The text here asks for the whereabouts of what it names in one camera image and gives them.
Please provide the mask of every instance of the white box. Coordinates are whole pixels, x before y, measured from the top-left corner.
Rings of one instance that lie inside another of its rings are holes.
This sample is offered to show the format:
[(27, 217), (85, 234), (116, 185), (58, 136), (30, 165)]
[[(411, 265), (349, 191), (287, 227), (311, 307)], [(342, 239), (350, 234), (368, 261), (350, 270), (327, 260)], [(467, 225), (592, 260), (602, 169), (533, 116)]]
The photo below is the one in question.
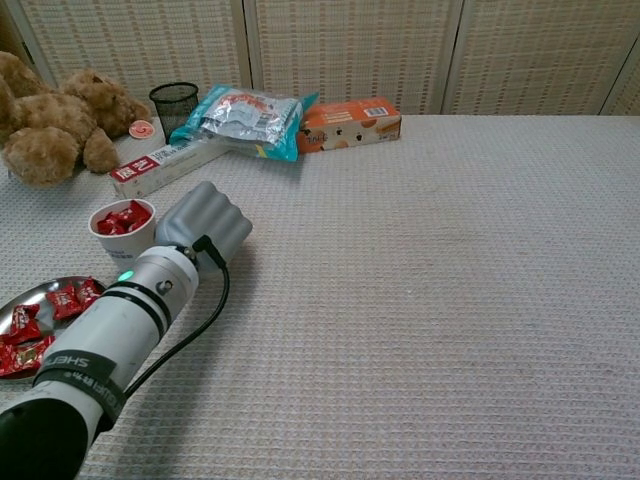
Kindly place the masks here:
[(166, 145), (111, 171), (120, 198), (142, 198), (229, 150), (218, 142)]

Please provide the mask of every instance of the white paper cup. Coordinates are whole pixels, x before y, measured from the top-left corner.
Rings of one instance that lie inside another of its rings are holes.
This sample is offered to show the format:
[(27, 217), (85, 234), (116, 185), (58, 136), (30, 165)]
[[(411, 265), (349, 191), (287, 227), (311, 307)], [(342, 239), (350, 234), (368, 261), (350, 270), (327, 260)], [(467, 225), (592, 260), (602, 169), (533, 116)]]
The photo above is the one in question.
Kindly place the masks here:
[(145, 210), (151, 213), (151, 218), (137, 230), (122, 235), (102, 235), (98, 233), (98, 222), (104, 220), (109, 212), (119, 212), (129, 206), (131, 200), (119, 200), (102, 207), (89, 217), (89, 231), (96, 237), (111, 260), (118, 266), (120, 272), (133, 267), (136, 258), (146, 249), (154, 246), (156, 231), (156, 209), (145, 200), (135, 199)]

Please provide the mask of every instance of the silver plate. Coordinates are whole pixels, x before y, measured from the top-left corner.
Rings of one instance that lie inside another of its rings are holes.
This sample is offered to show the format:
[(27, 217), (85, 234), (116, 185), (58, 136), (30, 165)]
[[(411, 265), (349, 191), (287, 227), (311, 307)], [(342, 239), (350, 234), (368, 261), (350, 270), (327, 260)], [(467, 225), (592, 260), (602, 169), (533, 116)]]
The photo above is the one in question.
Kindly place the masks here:
[[(40, 310), (36, 315), (36, 321), (38, 322), (38, 327), (42, 332), (42, 336), (46, 337), (48, 335), (55, 335), (56, 337), (59, 337), (64, 332), (64, 330), (69, 325), (71, 325), (71, 323), (73, 323), (73, 320), (66, 322), (54, 321), (53, 305), (51, 305), (51, 303), (47, 300), (46, 294), (49, 292), (55, 292), (57, 290), (60, 290), (61, 288), (65, 288), (68, 285), (73, 285), (74, 287), (78, 288), (88, 279), (89, 277), (57, 278), (55, 280), (44, 282), (37, 287), (21, 293), (0, 309), (0, 335), (9, 333), (9, 329), (11, 328), (11, 319), (13, 317), (13, 309), (16, 306), (40, 305)], [(106, 290), (104, 284), (102, 284), (95, 278), (93, 280), (95, 281), (96, 287), (98, 288), (100, 293)]]

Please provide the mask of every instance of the teddy bear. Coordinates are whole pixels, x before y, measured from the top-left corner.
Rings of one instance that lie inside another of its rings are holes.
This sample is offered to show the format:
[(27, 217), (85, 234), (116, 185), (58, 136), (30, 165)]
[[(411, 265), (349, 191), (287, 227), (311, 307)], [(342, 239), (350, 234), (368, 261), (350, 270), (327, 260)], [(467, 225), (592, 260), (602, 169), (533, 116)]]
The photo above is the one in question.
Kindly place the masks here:
[(26, 185), (58, 185), (80, 159), (91, 172), (111, 171), (120, 163), (111, 140), (150, 116), (121, 85), (92, 69), (55, 91), (16, 56), (0, 52), (2, 158)]

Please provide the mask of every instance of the table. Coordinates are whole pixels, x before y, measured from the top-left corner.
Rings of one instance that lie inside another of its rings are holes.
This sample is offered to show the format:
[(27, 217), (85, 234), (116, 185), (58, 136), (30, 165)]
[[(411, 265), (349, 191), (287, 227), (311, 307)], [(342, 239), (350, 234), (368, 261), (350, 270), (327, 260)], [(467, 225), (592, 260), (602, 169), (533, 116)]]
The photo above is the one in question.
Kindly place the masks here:
[[(402, 129), (296, 164), (226, 154), (147, 197), (163, 213), (208, 179), (254, 230), (220, 320), (132, 398), (80, 478), (640, 477), (640, 118)], [(114, 197), (106, 176), (0, 185), (4, 299), (114, 280), (86, 227)], [(28, 387), (0, 383), (0, 401)]]

